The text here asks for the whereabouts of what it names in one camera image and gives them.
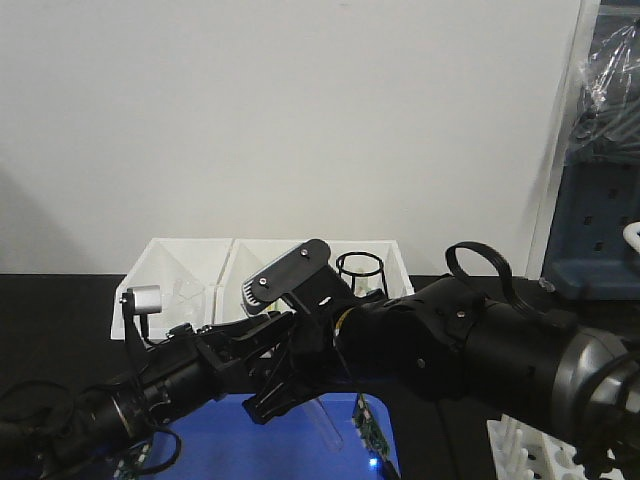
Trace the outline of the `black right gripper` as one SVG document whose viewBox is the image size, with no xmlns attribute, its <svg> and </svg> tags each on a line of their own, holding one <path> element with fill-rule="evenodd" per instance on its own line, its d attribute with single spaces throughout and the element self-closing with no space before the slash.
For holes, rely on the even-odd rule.
<svg viewBox="0 0 640 480">
<path fill-rule="evenodd" d="M 360 299 L 326 297 L 310 313 L 268 312 L 244 320 L 213 325 L 199 332 L 222 360 L 249 360 L 276 347 L 273 371 L 251 377 L 254 394 L 242 402 L 249 418 L 265 425 L 293 408 L 321 396 L 318 385 L 351 383 L 344 323 Z"/>
</svg>

